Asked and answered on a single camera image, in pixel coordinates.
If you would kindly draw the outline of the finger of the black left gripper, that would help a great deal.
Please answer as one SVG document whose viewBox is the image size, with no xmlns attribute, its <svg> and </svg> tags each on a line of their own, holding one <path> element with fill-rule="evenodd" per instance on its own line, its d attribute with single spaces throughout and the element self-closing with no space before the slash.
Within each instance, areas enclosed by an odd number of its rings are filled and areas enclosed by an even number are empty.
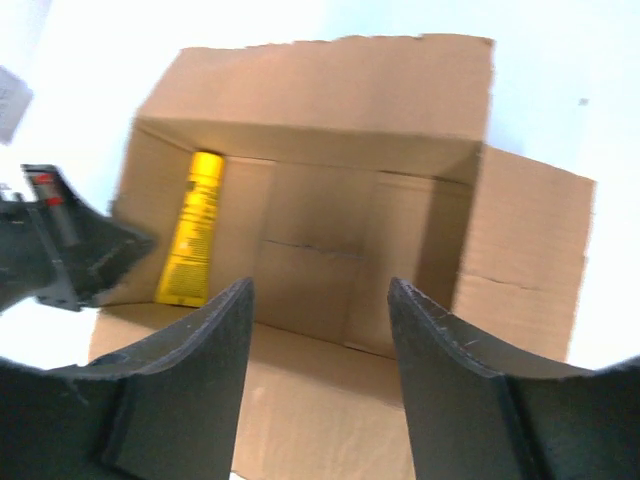
<svg viewBox="0 0 640 480">
<path fill-rule="evenodd" d="M 105 216 L 81 199 L 58 168 L 52 170 L 49 213 L 80 306 L 98 306 L 155 247 L 155 239 Z"/>
</svg>

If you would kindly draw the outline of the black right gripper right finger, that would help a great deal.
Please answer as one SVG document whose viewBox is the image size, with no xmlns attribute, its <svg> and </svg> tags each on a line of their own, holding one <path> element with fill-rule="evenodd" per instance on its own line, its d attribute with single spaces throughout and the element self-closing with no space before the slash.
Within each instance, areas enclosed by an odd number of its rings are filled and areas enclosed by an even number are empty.
<svg viewBox="0 0 640 480">
<path fill-rule="evenodd" d="M 635 479 L 639 361 L 589 370 L 520 349 L 411 283 L 388 290 L 419 479 Z"/>
</svg>

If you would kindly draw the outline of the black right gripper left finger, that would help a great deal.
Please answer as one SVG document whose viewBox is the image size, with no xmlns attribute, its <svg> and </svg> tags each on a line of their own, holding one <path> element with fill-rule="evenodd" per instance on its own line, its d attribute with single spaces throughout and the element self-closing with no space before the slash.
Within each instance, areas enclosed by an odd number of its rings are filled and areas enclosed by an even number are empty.
<svg viewBox="0 0 640 480">
<path fill-rule="evenodd" d="M 1 363 L 5 479 L 226 479 L 254 284 L 84 366 Z"/>
</svg>

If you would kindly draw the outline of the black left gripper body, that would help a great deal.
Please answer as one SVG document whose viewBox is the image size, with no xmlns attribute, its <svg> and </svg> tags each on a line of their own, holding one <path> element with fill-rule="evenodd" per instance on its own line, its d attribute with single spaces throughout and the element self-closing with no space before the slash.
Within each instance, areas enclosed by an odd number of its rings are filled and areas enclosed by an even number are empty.
<svg viewBox="0 0 640 480">
<path fill-rule="evenodd" d="M 83 203 L 61 170 L 23 164 L 35 195 L 1 197 L 1 310 L 33 297 L 40 304 L 78 312 L 72 256 L 84 236 Z"/>
</svg>

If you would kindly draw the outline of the brown cardboard express box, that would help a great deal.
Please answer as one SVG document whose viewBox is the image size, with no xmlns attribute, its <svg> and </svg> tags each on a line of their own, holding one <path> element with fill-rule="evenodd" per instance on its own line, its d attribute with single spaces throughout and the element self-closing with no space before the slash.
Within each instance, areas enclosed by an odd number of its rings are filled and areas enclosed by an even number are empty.
<svg viewBox="0 0 640 480">
<path fill-rule="evenodd" d="M 250 277 L 256 295 L 235 471 L 412 478 L 391 279 L 554 360 L 582 283 L 594 184 L 486 144 L 492 51 L 454 34 L 182 50 L 135 114 L 112 206 L 157 246 L 90 357 L 183 315 L 154 295 L 192 157 L 220 153 L 208 292 Z"/>
</svg>

